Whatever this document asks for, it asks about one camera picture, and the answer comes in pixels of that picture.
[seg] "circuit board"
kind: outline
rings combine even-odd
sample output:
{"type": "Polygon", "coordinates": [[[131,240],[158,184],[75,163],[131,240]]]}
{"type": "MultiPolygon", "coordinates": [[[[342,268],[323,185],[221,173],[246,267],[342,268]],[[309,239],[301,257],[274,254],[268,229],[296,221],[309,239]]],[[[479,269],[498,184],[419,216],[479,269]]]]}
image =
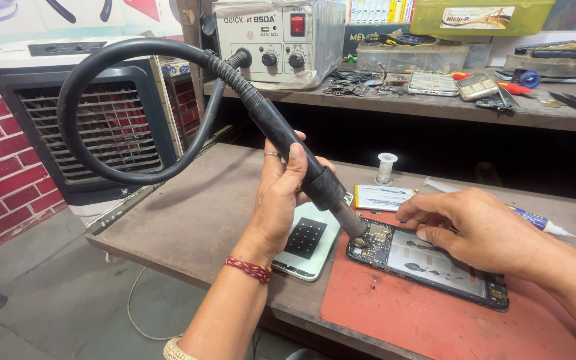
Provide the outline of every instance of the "circuit board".
{"type": "Polygon", "coordinates": [[[474,302],[508,310],[508,291],[501,274],[477,270],[448,252],[420,240],[414,231],[363,218],[366,246],[349,241],[346,257],[388,274],[474,302]]]}

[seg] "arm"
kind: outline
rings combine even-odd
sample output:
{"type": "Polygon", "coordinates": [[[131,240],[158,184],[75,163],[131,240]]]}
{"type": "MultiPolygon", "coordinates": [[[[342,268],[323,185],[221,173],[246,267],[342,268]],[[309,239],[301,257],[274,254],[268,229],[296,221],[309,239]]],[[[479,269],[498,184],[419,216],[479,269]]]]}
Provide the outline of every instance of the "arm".
{"type": "Polygon", "coordinates": [[[424,241],[478,269],[535,282],[576,320],[576,249],[540,232],[496,197],[476,188],[415,195],[397,219],[424,241]],[[458,233],[448,230],[458,229],[458,233]]]}
{"type": "MultiPolygon", "coordinates": [[[[297,131],[303,140],[305,135],[297,131]]],[[[266,141],[266,152],[276,152],[266,141]]],[[[334,166],[319,158],[324,166],[334,166]]],[[[307,201],[298,191],[307,169],[303,147],[293,143],[286,167],[265,156],[251,221],[231,255],[248,263],[270,266],[283,251],[297,205],[307,201]]],[[[232,266],[217,275],[185,335],[177,345],[199,360],[243,359],[266,305],[268,285],[232,266]]]]}

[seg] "red thread bracelet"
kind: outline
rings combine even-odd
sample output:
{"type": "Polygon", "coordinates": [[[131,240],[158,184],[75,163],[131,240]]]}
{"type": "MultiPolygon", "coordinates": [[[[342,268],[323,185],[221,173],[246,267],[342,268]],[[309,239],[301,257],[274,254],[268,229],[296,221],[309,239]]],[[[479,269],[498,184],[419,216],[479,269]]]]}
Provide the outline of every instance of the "red thread bracelet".
{"type": "Polygon", "coordinates": [[[224,261],[223,264],[242,269],[246,274],[249,274],[264,284],[270,281],[270,273],[273,272],[270,267],[265,268],[263,266],[247,263],[242,260],[237,260],[230,255],[228,255],[226,261],[224,261]]]}

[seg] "plastic storage box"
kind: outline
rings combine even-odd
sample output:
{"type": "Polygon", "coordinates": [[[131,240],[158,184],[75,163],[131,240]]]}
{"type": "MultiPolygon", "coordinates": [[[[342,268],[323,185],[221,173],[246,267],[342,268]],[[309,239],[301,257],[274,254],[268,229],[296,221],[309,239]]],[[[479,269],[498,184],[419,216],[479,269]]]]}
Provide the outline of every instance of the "plastic storage box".
{"type": "Polygon", "coordinates": [[[470,46],[368,46],[357,47],[357,69],[380,71],[377,62],[388,72],[405,73],[406,70],[435,72],[461,71],[470,46]]]}
{"type": "Polygon", "coordinates": [[[555,0],[417,0],[410,31],[420,35],[535,35],[555,0]]]}

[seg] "air cooler control panel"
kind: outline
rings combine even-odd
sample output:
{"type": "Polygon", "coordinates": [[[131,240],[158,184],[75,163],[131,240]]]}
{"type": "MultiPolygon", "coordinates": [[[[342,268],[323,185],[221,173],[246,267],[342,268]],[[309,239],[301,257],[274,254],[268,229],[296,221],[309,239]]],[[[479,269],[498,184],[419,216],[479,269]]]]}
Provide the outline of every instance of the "air cooler control panel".
{"type": "Polygon", "coordinates": [[[97,42],[56,42],[48,44],[29,44],[30,56],[56,56],[92,54],[101,50],[107,41],[97,42]]]}

